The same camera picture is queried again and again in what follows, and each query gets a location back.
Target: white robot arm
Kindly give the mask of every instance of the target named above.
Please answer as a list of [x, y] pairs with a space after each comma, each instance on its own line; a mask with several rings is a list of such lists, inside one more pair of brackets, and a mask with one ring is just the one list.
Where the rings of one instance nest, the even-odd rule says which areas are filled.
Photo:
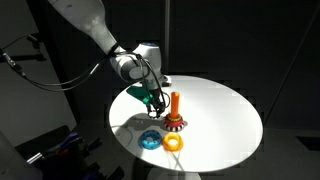
[[[158, 46], [152, 43], [142, 43], [128, 53], [114, 39], [105, 23], [105, 8], [101, 0], [48, 0], [49, 3], [73, 26], [90, 36], [104, 51], [105, 54], [116, 53], [110, 58], [110, 63], [117, 74], [127, 82], [137, 82], [144, 78], [147, 88], [157, 100], [154, 107], [159, 106], [160, 86], [170, 86], [171, 80], [161, 74], [161, 54]], [[139, 54], [151, 65], [154, 73], [150, 72], [146, 63], [142, 64], [135, 54]]]

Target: green object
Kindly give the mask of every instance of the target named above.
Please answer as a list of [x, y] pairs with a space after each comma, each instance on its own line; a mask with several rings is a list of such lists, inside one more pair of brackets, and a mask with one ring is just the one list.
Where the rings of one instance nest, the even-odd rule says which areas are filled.
[[143, 104], [148, 104], [150, 99], [153, 98], [152, 94], [150, 94], [150, 98], [148, 98], [146, 89], [138, 86], [130, 86], [127, 89], [127, 93], [141, 101]]

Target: white round table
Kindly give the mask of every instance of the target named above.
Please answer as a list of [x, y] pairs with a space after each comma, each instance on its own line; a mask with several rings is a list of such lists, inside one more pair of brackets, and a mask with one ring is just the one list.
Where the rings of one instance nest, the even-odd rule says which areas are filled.
[[183, 172], [184, 179], [200, 179], [198, 172], [225, 169], [247, 159], [257, 149], [263, 135], [256, 109], [234, 90], [202, 78], [170, 76], [172, 86], [162, 88], [169, 95], [180, 93], [179, 114], [187, 126], [179, 132], [183, 148], [166, 151], [162, 146], [143, 149], [138, 140], [146, 130], [165, 130], [162, 118], [150, 119], [146, 106], [122, 91], [112, 103], [109, 122], [118, 141], [134, 156], [157, 167], [149, 177], [177, 179], [172, 172]]

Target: blue ring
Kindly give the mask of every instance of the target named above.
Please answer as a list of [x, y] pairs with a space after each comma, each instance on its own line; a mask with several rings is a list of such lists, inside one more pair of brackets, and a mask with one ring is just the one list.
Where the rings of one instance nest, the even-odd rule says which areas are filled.
[[[153, 141], [148, 141], [147, 138], [151, 137]], [[145, 149], [156, 149], [161, 145], [161, 140], [162, 137], [159, 132], [155, 130], [148, 130], [145, 131], [141, 136], [140, 136], [140, 144], [142, 145], [143, 148]]]

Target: black cable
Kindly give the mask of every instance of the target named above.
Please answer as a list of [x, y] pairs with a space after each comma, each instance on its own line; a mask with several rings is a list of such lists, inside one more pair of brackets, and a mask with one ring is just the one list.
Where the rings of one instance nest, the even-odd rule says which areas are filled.
[[147, 86], [147, 82], [146, 82], [146, 79], [144, 77], [144, 70], [142, 68], [142, 58], [139, 59], [139, 62], [140, 62], [140, 69], [141, 69], [141, 72], [142, 72], [142, 82], [143, 82], [143, 85], [147, 91], [147, 95], [148, 95], [148, 99], [150, 99], [150, 91], [149, 91], [149, 88]]
[[1, 48], [2, 50], [5, 50], [7, 48], [9, 48], [12, 44], [16, 43], [17, 41], [23, 39], [23, 38], [26, 38], [28, 37], [28, 35], [24, 35], [24, 36], [21, 36], [21, 37], [18, 37], [17, 39], [15, 39], [14, 41], [12, 41], [11, 43], [7, 44], [6, 46], [4, 46], [3, 48]]
[[24, 77], [27, 81], [29, 81], [32, 85], [40, 88], [40, 89], [43, 89], [43, 90], [46, 90], [46, 91], [52, 91], [52, 92], [62, 92], [62, 91], [68, 91], [68, 90], [71, 90], [73, 88], [76, 88], [78, 86], [80, 86], [81, 84], [83, 84], [86, 80], [88, 80], [90, 78], [92, 74], [89, 74], [85, 79], [83, 79], [82, 81], [80, 81], [78, 84], [72, 86], [72, 87], [69, 87], [69, 88], [63, 88], [63, 89], [48, 89], [48, 88], [45, 88], [45, 87], [42, 87], [36, 83], [34, 83], [31, 79], [29, 79], [28, 77]]
[[35, 81], [32, 81], [33, 83], [35, 84], [38, 84], [40, 86], [62, 86], [62, 85], [66, 85], [66, 84], [70, 84], [72, 82], [75, 82], [76, 80], [82, 78], [85, 74], [89, 73], [93, 68], [88, 68], [87, 70], [85, 70], [82, 74], [80, 74], [78, 77], [70, 80], [70, 81], [67, 81], [67, 82], [63, 82], [63, 83], [56, 83], [56, 84], [45, 84], [45, 83], [39, 83], [39, 82], [35, 82]]
[[[116, 53], [114, 53], [114, 51], [115, 51], [118, 47], [119, 47], [119, 43], [114, 44], [114, 45], [112, 46], [111, 50], [110, 50], [110, 53], [109, 53], [105, 58], [108, 58], [108, 57], [111, 57], [111, 56], [115, 55]], [[37, 84], [37, 85], [40, 85], [40, 86], [62, 86], [62, 85], [70, 84], [70, 83], [72, 83], [72, 82], [77, 81], [78, 79], [82, 78], [85, 74], [87, 74], [89, 71], [92, 71], [93, 68], [88, 68], [87, 70], [85, 70], [85, 71], [84, 71], [81, 75], [79, 75], [78, 77], [76, 77], [76, 78], [74, 78], [74, 79], [72, 79], [72, 80], [70, 80], [70, 81], [63, 82], [63, 83], [44, 84], [44, 83], [38, 83], [38, 82], [32, 81], [32, 80], [30, 80], [30, 79], [29, 79], [29, 80], [30, 80], [31, 82]]]
[[165, 94], [165, 95], [167, 95], [167, 96], [168, 96], [169, 103], [168, 103], [168, 105], [166, 106], [166, 108], [168, 108], [168, 107], [169, 107], [169, 105], [170, 105], [170, 103], [171, 103], [171, 101], [170, 101], [170, 96], [169, 96], [169, 94], [168, 94], [168, 93], [166, 93], [166, 92], [163, 92], [163, 94]]
[[29, 79], [27, 76], [24, 76], [23, 78], [25, 78], [27, 81], [29, 81], [32, 85], [34, 85], [34, 86], [36, 86], [36, 87], [38, 87], [38, 88], [40, 88], [40, 89], [46, 90], [46, 91], [52, 91], [52, 92], [68, 91], [68, 90], [71, 90], [71, 89], [74, 89], [74, 88], [80, 86], [80, 85], [83, 84], [85, 81], [87, 81], [87, 80], [92, 76], [92, 74], [95, 72], [96, 68], [97, 68], [98, 66], [100, 66], [100, 64], [103, 63], [106, 59], [107, 59], [107, 57], [103, 58], [100, 62], [98, 62], [98, 63], [95, 65], [95, 67], [91, 70], [90, 74], [88, 74], [88, 76], [85, 77], [85, 79], [83, 79], [83, 80], [80, 81], [78, 84], [73, 85], [72, 87], [69, 87], [69, 88], [49, 89], [49, 88], [42, 87], [41, 85], [39, 85], [39, 84], [41, 84], [41, 83], [37, 83], [37, 82], [31, 80], [31, 79]]
[[149, 69], [150, 69], [150, 71], [151, 71], [151, 73], [152, 73], [152, 75], [153, 75], [154, 79], [156, 80], [156, 83], [157, 83], [158, 88], [159, 88], [159, 90], [160, 90], [160, 94], [161, 94], [161, 97], [162, 97], [163, 103], [164, 103], [164, 105], [166, 106], [166, 101], [165, 101], [165, 99], [164, 99], [164, 96], [163, 96], [163, 92], [162, 92], [162, 89], [161, 89], [160, 83], [159, 83], [159, 81], [158, 81], [158, 78], [157, 78], [156, 74], [155, 74], [155, 73], [154, 73], [154, 71], [153, 71], [153, 68], [151, 67], [151, 65], [149, 64], [149, 62], [147, 62], [145, 59], [142, 59], [142, 60], [143, 60], [143, 61], [148, 65], [148, 67], [149, 67]]

